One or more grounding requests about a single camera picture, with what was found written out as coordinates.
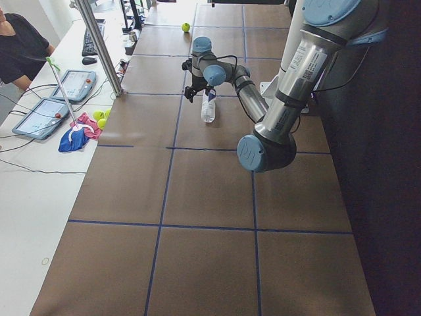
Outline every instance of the yellow tennis ball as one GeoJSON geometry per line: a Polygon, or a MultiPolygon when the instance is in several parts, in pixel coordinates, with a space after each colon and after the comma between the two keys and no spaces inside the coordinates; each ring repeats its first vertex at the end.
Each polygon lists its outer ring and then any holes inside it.
{"type": "Polygon", "coordinates": [[[102,112],[100,110],[96,110],[95,112],[93,112],[92,116],[93,116],[93,119],[98,122],[99,120],[101,120],[105,117],[105,114],[104,114],[104,112],[102,112]]]}
{"type": "Polygon", "coordinates": [[[110,116],[111,109],[108,109],[104,112],[104,116],[107,119],[110,116]]]}
{"type": "Polygon", "coordinates": [[[184,23],[184,24],[182,25],[182,30],[183,30],[184,32],[188,32],[188,31],[190,31],[190,24],[188,24],[188,23],[184,23]]]}
{"type": "Polygon", "coordinates": [[[106,123],[107,123],[107,119],[106,118],[101,118],[100,120],[98,120],[98,122],[97,122],[97,124],[98,124],[98,127],[100,128],[100,129],[104,129],[104,127],[105,127],[105,125],[106,125],[106,123]]]}

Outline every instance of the blue joint cap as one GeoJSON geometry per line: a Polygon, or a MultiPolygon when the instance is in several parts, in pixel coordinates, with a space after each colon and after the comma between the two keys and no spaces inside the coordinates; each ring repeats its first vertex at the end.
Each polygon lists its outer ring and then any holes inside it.
{"type": "Polygon", "coordinates": [[[338,23],[355,10],[361,0],[313,1],[305,0],[303,14],[312,26],[329,26],[338,23]]]}
{"type": "Polygon", "coordinates": [[[246,135],[239,140],[237,156],[248,171],[263,172],[268,164],[266,151],[261,141],[254,135],[246,135]]]}
{"type": "Polygon", "coordinates": [[[212,50],[212,42],[206,36],[200,36],[193,41],[193,49],[196,53],[206,53],[212,50]]]}
{"type": "Polygon", "coordinates": [[[219,65],[210,65],[203,71],[203,77],[212,87],[223,84],[226,79],[225,70],[219,65]]]}

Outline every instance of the black shirt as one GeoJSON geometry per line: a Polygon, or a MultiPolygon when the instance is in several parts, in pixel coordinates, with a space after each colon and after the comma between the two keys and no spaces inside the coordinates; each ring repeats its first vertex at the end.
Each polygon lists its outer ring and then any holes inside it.
{"type": "Polygon", "coordinates": [[[23,16],[5,16],[16,35],[0,36],[0,78],[6,84],[23,75],[33,80],[48,56],[49,42],[23,16]]]}

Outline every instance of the cable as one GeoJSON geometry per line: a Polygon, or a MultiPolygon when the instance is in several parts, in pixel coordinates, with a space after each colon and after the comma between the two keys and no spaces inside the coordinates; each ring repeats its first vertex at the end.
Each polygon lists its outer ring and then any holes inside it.
{"type": "Polygon", "coordinates": [[[347,81],[346,81],[346,83],[344,83],[344,84],[342,84],[342,85],[340,85],[340,86],[337,86],[337,87],[333,87],[333,88],[327,88],[327,89],[320,89],[320,90],[313,90],[312,91],[312,93],[314,93],[314,92],[324,92],[324,91],[330,91],[330,90],[335,90],[335,89],[339,89],[339,88],[342,88],[342,87],[345,87],[349,82],[351,82],[351,80],[355,77],[355,75],[357,74],[357,72],[358,72],[358,70],[360,69],[360,67],[361,67],[361,65],[362,65],[362,62],[365,60],[365,58],[366,58],[366,56],[367,56],[367,53],[368,53],[368,50],[369,50],[370,48],[369,47],[367,47],[367,50],[366,50],[366,52],[364,53],[364,56],[362,56],[362,59],[361,59],[361,61],[360,61],[360,63],[359,63],[359,65],[357,66],[357,68],[355,69],[355,71],[354,71],[354,73],[351,75],[351,77],[350,77],[350,79],[348,79],[347,81]]]}
{"type": "Polygon", "coordinates": [[[12,111],[9,111],[9,113],[7,113],[7,114],[9,115],[9,114],[11,114],[11,113],[13,113],[13,112],[17,112],[17,113],[21,113],[21,114],[23,114],[23,115],[27,115],[27,113],[25,113],[24,111],[18,111],[18,110],[12,110],[12,111]]]}
{"type": "Polygon", "coordinates": [[[16,105],[18,105],[18,106],[20,106],[20,107],[23,107],[24,109],[27,109],[27,110],[29,110],[29,112],[32,112],[32,113],[35,113],[35,114],[38,114],[38,115],[40,115],[40,116],[42,116],[42,117],[49,117],[49,118],[54,118],[54,119],[61,119],[60,117],[56,117],[56,116],[51,116],[51,115],[45,115],[45,114],[41,114],[41,113],[39,113],[39,112],[37,112],[37,111],[35,111],[34,109],[30,109],[29,107],[25,107],[24,105],[21,105],[21,104],[16,104],[16,105]]]}
{"type": "Polygon", "coordinates": [[[23,145],[21,145],[19,147],[15,147],[15,148],[11,148],[11,149],[6,149],[6,150],[0,150],[0,153],[5,153],[6,151],[12,151],[12,150],[16,150],[16,149],[25,147],[26,145],[29,145],[30,143],[32,143],[34,140],[35,140],[35,138],[32,138],[29,142],[27,142],[26,144],[23,144],[23,145]]]}
{"type": "Polygon", "coordinates": [[[7,163],[8,165],[12,165],[12,166],[16,166],[16,167],[19,167],[19,168],[25,169],[25,170],[30,171],[30,172],[40,172],[40,173],[44,173],[44,174],[52,174],[52,173],[59,173],[59,174],[86,174],[86,172],[77,172],[77,171],[75,171],[75,172],[70,172],[70,171],[69,171],[69,172],[68,172],[68,171],[43,171],[43,170],[32,170],[32,169],[29,169],[29,168],[27,168],[27,167],[17,165],[16,163],[11,163],[11,162],[6,161],[6,160],[2,160],[2,159],[0,159],[0,161],[1,161],[1,162],[3,162],[3,163],[7,163]]]}
{"type": "Polygon", "coordinates": [[[4,98],[8,99],[10,102],[12,102],[12,103],[14,103],[14,104],[18,104],[17,102],[13,101],[11,98],[9,98],[9,97],[5,96],[4,94],[1,94],[1,93],[0,93],[0,97],[4,97],[4,98]]]}
{"type": "Polygon", "coordinates": [[[8,135],[8,136],[1,136],[1,137],[0,137],[0,139],[2,139],[2,138],[9,138],[9,137],[17,137],[17,136],[30,135],[30,134],[33,134],[33,133],[39,132],[40,130],[45,130],[46,128],[49,128],[49,127],[52,127],[52,125],[44,126],[43,128],[40,128],[39,130],[34,130],[34,131],[32,131],[32,132],[29,132],[29,133],[24,133],[24,134],[13,134],[13,135],[8,135]]]}
{"type": "Polygon", "coordinates": [[[301,115],[298,116],[298,124],[297,127],[295,127],[295,130],[291,132],[291,134],[294,134],[296,131],[298,131],[301,124],[301,115]]]}
{"type": "MultiPolygon", "coordinates": [[[[232,70],[232,74],[231,74],[231,78],[230,78],[230,81],[233,79],[233,77],[235,76],[235,73],[236,73],[236,71],[237,71],[237,65],[238,65],[238,58],[237,58],[237,56],[235,56],[235,55],[225,55],[225,56],[221,56],[221,57],[215,57],[215,58],[201,58],[200,60],[202,60],[202,61],[217,61],[217,60],[219,60],[219,59],[224,59],[224,58],[234,58],[235,59],[235,65],[234,65],[234,69],[232,70]]],[[[234,80],[233,80],[233,83],[234,83],[234,89],[237,91],[237,78],[235,78],[234,80]]],[[[251,118],[251,116],[250,116],[250,114],[245,110],[245,106],[244,106],[244,104],[243,104],[243,102],[242,102],[242,100],[241,100],[241,98],[238,98],[239,99],[239,103],[241,104],[241,107],[243,108],[243,110],[244,110],[244,113],[247,115],[247,117],[252,121],[252,122],[254,122],[254,123],[256,123],[255,122],[255,120],[253,120],[252,118],[251,118]]]]}
{"type": "Polygon", "coordinates": [[[84,107],[84,105],[90,100],[90,99],[93,99],[94,97],[97,97],[100,93],[101,93],[101,91],[102,91],[102,89],[103,89],[103,86],[104,86],[104,84],[105,84],[105,82],[107,82],[108,81],[108,78],[107,79],[105,79],[104,80],[104,82],[99,86],[99,88],[97,89],[97,91],[95,91],[89,98],[87,98],[77,109],[74,109],[73,111],[74,112],[77,112],[77,111],[79,111],[82,107],[84,107]]]}
{"type": "Polygon", "coordinates": [[[25,91],[22,92],[22,94],[20,95],[20,97],[23,97],[29,91],[31,91],[32,93],[36,94],[35,91],[34,91],[34,89],[37,89],[37,88],[40,88],[40,87],[47,87],[47,86],[55,87],[56,84],[42,84],[40,86],[36,86],[36,87],[33,87],[33,88],[28,88],[27,90],[25,90],[25,91]]]}

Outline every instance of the blue cloth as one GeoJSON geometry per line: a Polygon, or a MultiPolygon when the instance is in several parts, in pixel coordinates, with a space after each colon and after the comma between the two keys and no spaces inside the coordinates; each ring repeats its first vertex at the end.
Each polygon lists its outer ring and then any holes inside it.
{"type": "Polygon", "coordinates": [[[59,151],[61,153],[67,152],[67,151],[76,151],[85,146],[87,141],[89,140],[89,137],[85,135],[84,128],[81,130],[73,131],[72,133],[72,141],[68,141],[68,135],[72,131],[73,128],[68,130],[66,133],[64,133],[63,137],[60,140],[60,146],[59,151]]]}

